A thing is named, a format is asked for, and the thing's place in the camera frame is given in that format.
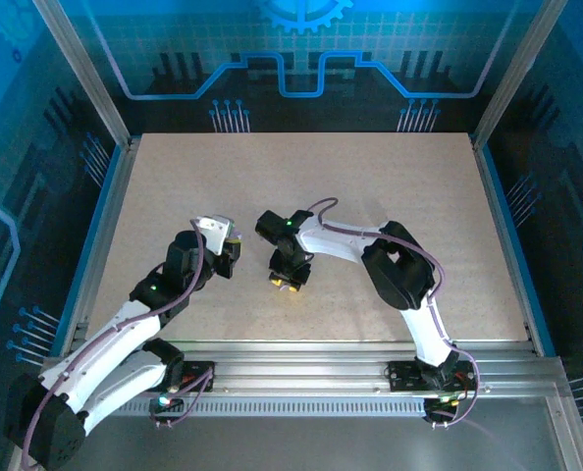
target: beige work surface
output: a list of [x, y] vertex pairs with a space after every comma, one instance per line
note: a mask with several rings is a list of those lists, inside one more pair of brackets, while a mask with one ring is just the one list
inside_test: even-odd
[[438, 305], [456, 340], [525, 340], [523, 317], [465, 133], [146, 134], [124, 200], [89, 333], [164, 260], [189, 218], [222, 214], [243, 233], [231, 280], [213, 278], [167, 340], [410, 340], [363, 266], [318, 255], [298, 293], [268, 282], [274, 248], [254, 232], [326, 196], [330, 220], [399, 221], [443, 263]]

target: circuit pattern graphic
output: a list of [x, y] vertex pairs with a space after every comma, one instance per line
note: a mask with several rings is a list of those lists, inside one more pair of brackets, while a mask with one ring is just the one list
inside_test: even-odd
[[261, 18], [282, 26], [285, 32], [318, 32], [319, 26], [331, 27], [331, 21], [344, 17], [351, 0], [256, 0]]
[[30, 0], [0, 0], [0, 33], [14, 47], [28, 40], [34, 31]]

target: purple cable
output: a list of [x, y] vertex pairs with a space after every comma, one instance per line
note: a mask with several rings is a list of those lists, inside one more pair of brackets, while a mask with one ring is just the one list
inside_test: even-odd
[[195, 397], [193, 402], [190, 404], [188, 409], [185, 411], [185, 413], [183, 415], [181, 415], [178, 419], [168, 420], [167, 422], [161, 422], [158, 420], [158, 418], [156, 416], [150, 415], [150, 419], [152, 419], [156, 423], [156, 427], [163, 426], [163, 427], [172, 428], [175, 425], [178, 425], [181, 422], [183, 422], [193, 411], [193, 408], [195, 407], [197, 402], [200, 400], [202, 394], [204, 393], [204, 390], [206, 390], [206, 387], [212, 378], [213, 378], [213, 370], [209, 369], [206, 373], [204, 373], [202, 376], [200, 376], [197, 380], [195, 380], [190, 385], [185, 386], [180, 391], [174, 392], [173, 394], [167, 394], [168, 398], [178, 397], [180, 395], [183, 395], [185, 393], [190, 392], [193, 388], [195, 388], [197, 385], [202, 383], [202, 386], [200, 387], [200, 391], [198, 391], [197, 396]]
[[193, 274], [193, 278], [189, 283], [189, 286], [186, 287], [186, 290], [183, 294], [181, 294], [178, 298], [174, 301], [168, 303], [163, 307], [159, 307], [150, 312], [146, 312], [145, 314], [141, 314], [139, 316], [132, 317], [131, 319], [127, 319], [117, 325], [114, 326], [114, 329], [109, 329], [99, 335], [96, 339], [90, 341], [86, 346], [84, 346], [71, 362], [71, 364], [65, 368], [65, 370], [61, 373], [60, 378], [54, 383], [43, 400], [40, 401], [38, 407], [34, 411], [34, 415], [32, 415], [31, 420], [29, 421], [29, 425], [27, 426], [26, 436], [24, 437], [24, 447], [21, 457], [21, 466], [22, 469], [26, 471], [33, 471], [38, 469], [37, 465], [30, 466], [29, 465], [29, 444], [31, 444], [32, 436], [34, 435], [34, 431], [36, 430], [36, 425], [38, 424], [38, 419], [40, 418], [40, 414], [45, 408], [47, 401], [51, 398], [52, 395], [61, 387], [61, 385], [69, 379], [69, 376], [72, 371], [76, 369], [76, 367], [80, 364], [80, 362], [88, 355], [88, 353], [95, 348], [96, 345], [101, 343], [104, 339], [111, 336], [115, 331], [119, 332], [124, 327], [129, 326], [130, 324], [138, 321], [143, 321], [150, 317], [158, 316], [159, 314], [172, 309], [173, 307], [177, 306], [181, 302], [183, 302], [188, 296], [191, 295], [193, 289], [195, 288], [195, 284], [197, 283], [198, 279], [200, 278], [200, 272], [202, 271], [202, 265], [204, 264], [204, 242], [202, 240], [202, 234], [200, 233], [200, 229], [198, 228], [195, 220], [191, 219], [189, 221], [193, 226], [193, 230], [195, 231], [195, 236], [197, 238], [197, 266], [195, 268], [195, 273]]
[[[444, 410], [436, 410], [434, 413], [436, 413], [438, 415], [446, 415], [447, 417], [450, 417], [450, 418], [454, 418], [455, 417], [455, 414], [451, 414], [450, 412], [445, 412]], [[477, 422], [474, 422], [474, 421], [469, 420], [469, 419], [464, 420], [464, 424], [468, 424], [472, 428], [477, 429], [479, 432], [481, 432], [486, 437], [488, 437], [492, 442], [496, 443], [497, 446], [500, 449], [502, 449], [503, 451], [505, 451], [505, 454], [507, 455], [507, 457], [509, 458], [509, 460], [512, 461], [516, 465], [516, 467], [522, 469], [523, 471], [528, 471], [528, 469], [525, 468], [520, 463], [520, 461], [518, 461], [518, 459], [516, 459], [513, 456], [513, 453], [511, 453], [511, 452], [509, 452], [507, 450], [507, 448], [505, 447], [504, 443], [495, 434], [493, 434], [490, 430], [488, 430], [487, 428], [485, 428], [483, 425], [480, 425]]]
[[[324, 213], [326, 213], [329, 209], [335, 207], [340, 202], [335, 196], [330, 196], [328, 198], [324, 198], [324, 199], [321, 199], [320, 201], [313, 203], [311, 206], [309, 206], [307, 208], [307, 211], [311, 211], [313, 208], [320, 206], [321, 204], [326, 203], [327, 201], [331, 201], [331, 204], [322, 208], [320, 210], [320, 212], [318, 213], [318, 222], [320, 223], [320, 226], [322, 226], [324, 229], [327, 229], [329, 231], [333, 231], [334, 233], [344, 234], [346, 236], [375, 237], [375, 238], [382, 238], [383, 240], [387, 240], [389, 242], [397, 243], [398, 245], [402, 245], [403, 247], [408, 248], [409, 250], [412, 250], [412, 251], [418, 253], [419, 255], [422, 255], [427, 260], [429, 260], [429, 262], [431, 262], [431, 264], [434, 266], [434, 268], [436, 268], [438, 270], [438, 276], [439, 276], [438, 284], [429, 292], [429, 295], [427, 296], [427, 300], [429, 301], [428, 307], [429, 307], [429, 310], [431, 312], [431, 317], [433, 319], [433, 323], [436, 326], [436, 329], [438, 330], [438, 334], [440, 334], [440, 338], [445, 343], [445, 345], [448, 348], [450, 348], [452, 351], [456, 352], [457, 354], [465, 356], [466, 358], [468, 358], [468, 361], [470, 361], [470, 363], [472, 363], [473, 370], [475, 370], [475, 377], [477, 378], [477, 386], [479, 387], [479, 385], [481, 385], [481, 374], [479, 372], [479, 366], [477, 365], [477, 361], [470, 353], [468, 353], [465, 350], [462, 350], [461, 348], [457, 348], [455, 345], [453, 345], [449, 341], [449, 339], [447, 338], [447, 333], [440, 326], [440, 320], [438, 319], [438, 313], [436, 312], [435, 308], [433, 307], [433, 302], [431, 302], [434, 299], [434, 297], [436, 296], [436, 294], [440, 291], [440, 288], [442, 287], [444, 280], [446, 278], [445, 270], [442, 267], [442, 265], [440, 264], [440, 262], [433, 255], [431, 255], [429, 252], [422, 249], [421, 247], [419, 247], [413, 243], [410, 243], [406, 240], [403, 240], [401, 238], [394, 237], [393, 235], [387, 235], [387, 234], [381, 234], [381, 233], [363, 233], [361, 231], [354, 231], [352, 229], [336, 228], [335, 226], [331, 226], [330, 224], [324, 223], [322, 220]], [[472, 400], [470, 401], [470, 404], [469, 404], [468, 408], [466, 409], [466, 411], [460, 417], [457, 417], [456, 419], [452, 420], [450, 423], [446, 424], [447, 427], [458, 424], [470, 413], [470, 411], [472, 410], [472, 408], [475, 405], [475, 402], [477, 402], [478, 391], [479, 391], [478, 387], [475, 389], [474, 395], [472, 396]]]

